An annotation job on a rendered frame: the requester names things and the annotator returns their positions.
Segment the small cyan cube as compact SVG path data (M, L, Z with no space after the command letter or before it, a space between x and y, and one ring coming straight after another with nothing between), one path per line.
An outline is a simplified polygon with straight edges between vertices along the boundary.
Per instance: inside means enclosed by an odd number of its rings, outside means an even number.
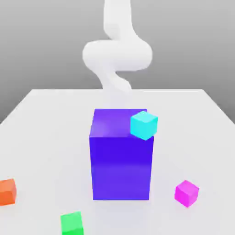
M130 133L142 140L148 140L157 133L157 123L157 116L141 111L131 117Z

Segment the small magenta cube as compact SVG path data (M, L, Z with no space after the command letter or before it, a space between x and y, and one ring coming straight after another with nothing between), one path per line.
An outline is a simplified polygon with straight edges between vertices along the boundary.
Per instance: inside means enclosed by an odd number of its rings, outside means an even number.
M190 207L198 197L199 187L184 180L175 189L174 198L185 207Z

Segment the small green cube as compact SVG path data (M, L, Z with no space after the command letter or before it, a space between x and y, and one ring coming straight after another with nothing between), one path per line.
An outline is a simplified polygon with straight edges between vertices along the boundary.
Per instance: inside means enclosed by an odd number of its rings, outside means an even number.
M81 212L73 212L60 216L62 235L84 235Z

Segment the small orange cube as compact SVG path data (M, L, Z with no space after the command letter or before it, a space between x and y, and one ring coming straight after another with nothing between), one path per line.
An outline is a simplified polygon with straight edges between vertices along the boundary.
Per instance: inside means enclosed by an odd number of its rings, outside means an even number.
M0 206L14 204L17 189L14 179L0 180Z

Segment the large purple box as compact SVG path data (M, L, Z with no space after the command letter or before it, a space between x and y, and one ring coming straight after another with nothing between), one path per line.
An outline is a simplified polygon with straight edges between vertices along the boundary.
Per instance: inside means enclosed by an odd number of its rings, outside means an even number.
M130 133L140 109L95 109L89 140L94 200L148 200L154 139Z

